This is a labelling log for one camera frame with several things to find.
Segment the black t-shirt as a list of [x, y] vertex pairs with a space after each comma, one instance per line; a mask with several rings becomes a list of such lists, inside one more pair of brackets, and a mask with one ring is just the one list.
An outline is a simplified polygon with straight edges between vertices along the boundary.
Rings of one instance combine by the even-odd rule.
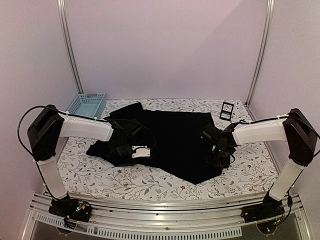
[[138, 102], [111, 112], [109, 118], [125, 126], [137, 121], [147, 127], [133, 145], [150, 147], [151, 156], [131, 158], [131, 164], [160, 168], [194, 185], [222, 174], [207, 163], [213, 147], [201, 138], [204, 128], [214, 122], [209, 112], [152, 111]]

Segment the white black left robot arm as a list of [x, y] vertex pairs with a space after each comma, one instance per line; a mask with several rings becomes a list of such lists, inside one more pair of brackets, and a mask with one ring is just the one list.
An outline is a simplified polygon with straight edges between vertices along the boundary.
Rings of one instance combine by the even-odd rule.
[[27, 129], [31, 156], [52, 200], [49, 213], [63, 218], [67, 226], [75, 221], [89, 222], [92, 206], [85, 200], [70, 198], [57, 166], [57, 143], [62, 138], [79, 137], [110, 142], [112, 151], [121, 161], [150, 157], [151, 149], [135, 143], [144, 126], [130, 120], [121, 126], [118, 120], [89, 118], [59, 111], [54, 105], [40, 107], [42, 111]]

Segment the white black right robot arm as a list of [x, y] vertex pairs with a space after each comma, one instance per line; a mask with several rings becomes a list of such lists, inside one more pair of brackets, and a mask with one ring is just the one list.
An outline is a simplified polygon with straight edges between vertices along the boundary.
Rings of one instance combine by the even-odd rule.
[[290, 190], [303, 170], [319, 154], [316, 145], [320, 135], [312, 127], [303, 113], [293, 108], [288, 114], [254, 122], [239, 121], [230, 124], [224, 130], [214, 124], [207, 125], [201, 138], [212, 148], [206, 163], [215, 168], [226, 169], [235, 159], [236, 147], [258, 142], [284, 141], [289, 148], [288, 161], [278, 178], [263, 198], [262, 203], [243, 207], [241, 217], [246, 223], [281, 216], [272, 225], [278, 226], [287, 215], [282, 200], [287, 197], [287, 205], [292, 207]]

